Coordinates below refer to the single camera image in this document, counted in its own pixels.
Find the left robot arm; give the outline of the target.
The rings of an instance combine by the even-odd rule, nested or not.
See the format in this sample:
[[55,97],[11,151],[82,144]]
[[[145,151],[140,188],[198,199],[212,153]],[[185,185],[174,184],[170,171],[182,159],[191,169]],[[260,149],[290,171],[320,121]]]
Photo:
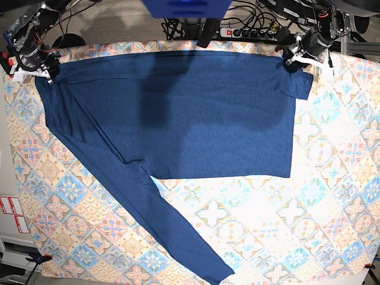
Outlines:
[[309,65],[322,66],[319,56],[335,40],[351,32],[350,16],[371,17],[379,14],[379,1],[320,1],[311,3],[316,23],[304,35],[295,33],[295,42],[283,48],[283,65],[296,72]]

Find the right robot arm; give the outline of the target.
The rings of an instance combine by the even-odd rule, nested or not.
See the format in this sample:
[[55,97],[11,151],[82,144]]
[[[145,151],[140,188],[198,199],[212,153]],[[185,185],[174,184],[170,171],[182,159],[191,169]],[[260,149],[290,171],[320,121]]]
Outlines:
[[[59,74],[59,49],[64,41],[63,16],[78,1],[42,1],[33,4],[3,33],[7,51],[1,53],[1,67],[15,81],[26,75],[43,77],[49,83]],[[43,42],[48,31],[58,26],[62,35],[56,46]]]

